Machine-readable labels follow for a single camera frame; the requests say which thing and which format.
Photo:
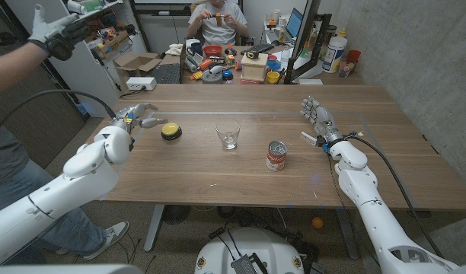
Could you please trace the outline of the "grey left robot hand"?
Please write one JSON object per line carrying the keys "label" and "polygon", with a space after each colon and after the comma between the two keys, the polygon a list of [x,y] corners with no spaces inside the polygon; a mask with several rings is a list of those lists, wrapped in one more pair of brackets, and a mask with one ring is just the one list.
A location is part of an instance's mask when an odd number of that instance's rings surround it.
{"label": "grey left robot hand", "polygon": [[168,123],[167,119],[146,118],[144,113],[146,110],[157,110],[158,108],[150,103],[140,103],[125,107],[115,112],[115,117],[111,120],[112,126],[118,126],[131,133],[135,126],[141,128],[153,128],[159,124]]}

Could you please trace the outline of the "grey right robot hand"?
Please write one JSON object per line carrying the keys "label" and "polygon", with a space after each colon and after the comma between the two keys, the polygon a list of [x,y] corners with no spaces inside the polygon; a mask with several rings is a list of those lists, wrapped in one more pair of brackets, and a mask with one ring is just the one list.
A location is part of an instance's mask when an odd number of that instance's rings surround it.
{"label": "grey right robot hand", "polygon": [[333,115],[312,96],[302,101],[301,115],[314,127],[316,137],[307,137],[312,145],[321,147],[331,145],[343,139]]}

